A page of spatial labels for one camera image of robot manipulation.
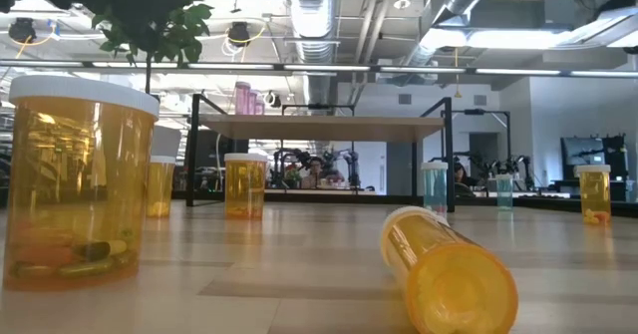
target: pink container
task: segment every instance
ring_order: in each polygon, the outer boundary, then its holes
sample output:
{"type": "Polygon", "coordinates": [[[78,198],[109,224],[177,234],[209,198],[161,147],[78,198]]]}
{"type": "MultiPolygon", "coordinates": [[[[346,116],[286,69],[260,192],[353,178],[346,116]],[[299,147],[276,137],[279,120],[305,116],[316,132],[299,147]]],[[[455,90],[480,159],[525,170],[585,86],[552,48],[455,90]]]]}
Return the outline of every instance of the pink container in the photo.
{"type": "Polygon", "coordinates": [[[248,113],[245,115],[255,115],[255,106],[257,104],[257,92],[251,91],[248,94],[248,113]]]}
{"type": "Polygon", "coordinates": [[[263,103],[263,99],[257,98],[255,103],[255,115],[264,115],[266,113],[266,104],[263,103]]]}
{"type": "Polygon", "coordinates": [[[249,115],[249,97],[250,97],[250,84],[244,82],[235,83],[235,114],[236,115],[249,115]]]}

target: fluorescent light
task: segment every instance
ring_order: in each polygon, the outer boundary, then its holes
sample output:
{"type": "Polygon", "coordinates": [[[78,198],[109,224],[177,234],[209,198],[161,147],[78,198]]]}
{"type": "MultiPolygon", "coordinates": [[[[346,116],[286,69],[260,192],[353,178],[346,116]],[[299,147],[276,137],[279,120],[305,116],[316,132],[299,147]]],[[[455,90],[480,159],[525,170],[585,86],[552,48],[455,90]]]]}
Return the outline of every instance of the fluorescent light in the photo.
{"type": "Polygon", "coordinates": [[[442,47],[463,47],[468,43],[468,35],[461,30],[430,29],[419,43],[431,49],[442,47]]]}
{"type": "Polygon", "coordinates": [[[370,66],[340,66],[340,65],[284,65],[289,71],[352,71],[367,72],[370,66]]]}
{"type": "Polygon", "coordinates": [[[468,46],[487,49],[543,50],[556,46],[562,39],[556,34],[542,30],[485,30],[477,31],[468,38],[468,46]]]}
{"type": "Polygon", "coordinates": [[[482,75],[527,75],[527,76],[558,76],[558,70],[525,70],[525,69],[477,69],[482,75]]]}
{"type": "MultiPolygon", "coordinates": [[[[93,66],[98,68],[113,68],[113,69],[135,69],[135,68],[143,68],[147,67],[146,63],[139,62],[136,65],[131,65],[125,62],[94,62],[93,66]]],[[[177,68],[177,64],[172,63],[158,63],[151,64],[152,69],[175,69],[177,68]]]]}
{"type": "Polygon", "coordinates": [[[48,67],[48,68],[81,68],[79,61],[32,61],[32,60],[0,60],[0,66],[13,67],[48,67]]]}
{"type": "Polygon", "coordinates": [[[195,70],[273,70],[272,65],[265,64],[188,64],[195,70]]]}
{"type": "Polygon", "coordinates": [[[573,77],[638,79],[636,71],[572,71],[573,77]]]}
{"type": "Polygon", "coordinates": [[[557,45],[561,46],[584,43],[612,26],[615,26],[626,18],[627,16],[619,16],[617,18],[604,18],[590,22],[589,24],[581,26],[572,32],[560,35],[561,40],[557,45]]]}
{"type": "Polygon", "coordinates": [[[608,47],[634,47],[638,46],[638,31],[625,36],[624,38],[611,43],[608,47]]]}
{"type": "Polygon", "coordinates": [[[381,72],[385,73],[412,73],[412,74],[464,74],[463,68],[440,68],[440,67],[394,67],[382,66],[381,72]]]}

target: pill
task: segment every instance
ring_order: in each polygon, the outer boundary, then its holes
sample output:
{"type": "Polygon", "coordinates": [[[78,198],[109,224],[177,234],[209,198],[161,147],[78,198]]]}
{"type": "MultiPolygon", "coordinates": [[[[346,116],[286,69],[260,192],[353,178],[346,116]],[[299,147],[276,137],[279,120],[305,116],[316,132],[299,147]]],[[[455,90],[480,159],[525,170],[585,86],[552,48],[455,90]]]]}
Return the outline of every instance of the pill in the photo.
{"type": "Polygon", "coordinates": [[[124,253],[126,250],[127,243],[123,240],[95,242],[76,247],[76,253],[88,261],[102,260],[110,255],[124,253]]]}
{"type": "Polygon", "coordinates": [[[98,275],[108,272],[113,268],[114,261],[107,258],[100,261],[65,265],[58,269],[58,274],[65,278],[77,278],[90,275],[98,275]]]}
{"type": "Polygon", "coordinates": [[[19,278],[45,278],[53,276],[56,268],[46,265],[17,263],[14,273],[19,278]]]}

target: teal container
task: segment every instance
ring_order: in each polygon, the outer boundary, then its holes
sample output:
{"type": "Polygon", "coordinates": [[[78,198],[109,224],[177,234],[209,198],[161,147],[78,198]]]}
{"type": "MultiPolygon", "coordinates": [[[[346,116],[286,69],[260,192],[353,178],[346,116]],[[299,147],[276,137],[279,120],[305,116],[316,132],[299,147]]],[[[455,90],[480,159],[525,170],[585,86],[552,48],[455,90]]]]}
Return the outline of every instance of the teal container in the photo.
{"type": "Polygon", "coordinates": [[[496,190],[498,191],[496,203],[499,210],[512,210],[513,208],[513,178],[511,174],[498,174],[496,176],[496,190]]]}
{"type": "Polygon", "coordinates": [[[423,207],[446,218],[448,216],[448,164],[424,163],[421,165],[424,178],[423,207]]]}

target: green capsule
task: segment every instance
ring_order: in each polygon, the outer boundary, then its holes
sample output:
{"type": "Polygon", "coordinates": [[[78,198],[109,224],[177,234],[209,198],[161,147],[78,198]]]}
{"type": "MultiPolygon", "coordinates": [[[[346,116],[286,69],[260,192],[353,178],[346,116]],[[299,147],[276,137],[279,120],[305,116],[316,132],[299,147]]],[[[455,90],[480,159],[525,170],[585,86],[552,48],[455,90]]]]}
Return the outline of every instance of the green capsule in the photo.
{"type": "Polygon", "coordinates": [[[65,278],[78,278],[106,273],[111,270],[113,266],[114,260],[107,258],[95,262],[61,266],[58,269],[58,274],[65,278]]]}
{"type": "Polygon", "coordinates": [[[13,273],[18,278],[46,278],[53,276],[56,268],[46,265],[32,265],[26,263],[16,263],[13,273]]]}

